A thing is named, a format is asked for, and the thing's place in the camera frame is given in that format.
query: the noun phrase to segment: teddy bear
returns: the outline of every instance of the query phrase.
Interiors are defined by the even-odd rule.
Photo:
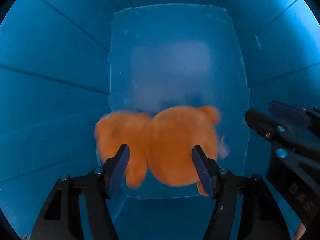
[[[130,158],[125,170],[129,188],[139,188],[147,173],[147,114],[119,111],[103,116],[95,125],[94,136],[103,163],[116,155],[121,144],[127,144]]]
[[[206,195],[192,161],[192,148],[200,145],[208,158],[217,160],[218,140],[214,125],[219,111],[212,106],[175,106],[154,116],[148,124],[147,160],[151,173],[160,182],[182,187],[197,183]]]

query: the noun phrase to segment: orange plush toy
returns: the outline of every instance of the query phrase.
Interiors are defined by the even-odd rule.
[[[95,126],[97,148],[103,162],[114,157],[121,144],[129,146],[125,177],[130,188],[140,187],[147,173],[146,127],[150,119],[146,114],[120,111],[102,117]]]
[[[148,125],[148,166],[162,183],[181,187],[197,183],[206,195],[192,162],[191,151],[200,145],[208,158],[217,160],[218,143],[213,125],[219,111],[211,106],[176,106],[161,111]]]

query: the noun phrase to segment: blue bin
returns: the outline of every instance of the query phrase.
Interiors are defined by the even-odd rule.
[[[218,164],[265,176],[269,143],[244,114],[272,100],[319,106],[319,52],[304,0],[16,0],[0,25],[0,208],[30,236],[57,178],[100,166],[94,125],[120,109],[217,106],[230,148]],[[270,188],[292,235],[300,221]],[[170,188],[149,173],[108,202],[122,240],[201,239],[213,206],[195,185]]]

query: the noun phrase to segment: screw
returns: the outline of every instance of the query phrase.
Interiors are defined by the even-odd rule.
[[[102,168],[95,168],[95,169],[93,170],[93,173],[96,174],[96,175],[99,175],[99,174],[101,174],[102,172],[103,172]]]
[[[279,132],[284,132],[285,131],[285,128],[283,126],[277,126],[277,130]]]
[[[226,168],[221,168],[221,169],[219,170],[219,172],[220,172],[220,174],[222,174],[222,175],[226,175],[226,174],[228,173],[228,170],[227,170]]]
[[[259,180],[262,179],[262,177],[260,175],[258,175],[258,174],[253,174],[252,178],[254,179],[254,181],[259,181]]]
[[[222,210],[223,210],[223,205],[220,204],[220,205],[218,206],[218,212],[220,212],[220,211],[222,211]]]
[[[69,175],[68,174],[62,174],[61,176],[60,176],[60,179],[61,180],[67,180],[69,178]]]
[[[285,149],[277,149],[276,154],[280,158],[285,158],[288,156],[288,152]]]

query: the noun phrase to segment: plush toy body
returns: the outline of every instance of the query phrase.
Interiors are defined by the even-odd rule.
[[[116,155],[121,144],[130,148],[130,159],[125,171],[130,188],[140,187],[147,173],[146,114],[115,112],[102,117],[95,126],[95,138],[100,158],[105,162]]]
[[[213,125],[220,120],[218,110],[176,106],[161,111],[148,125],[147,159],[152,174],[162,183],[181,187],[197,182],[205,195],[191,151],[200,145],[208,158],[217,160],[218,143]]]

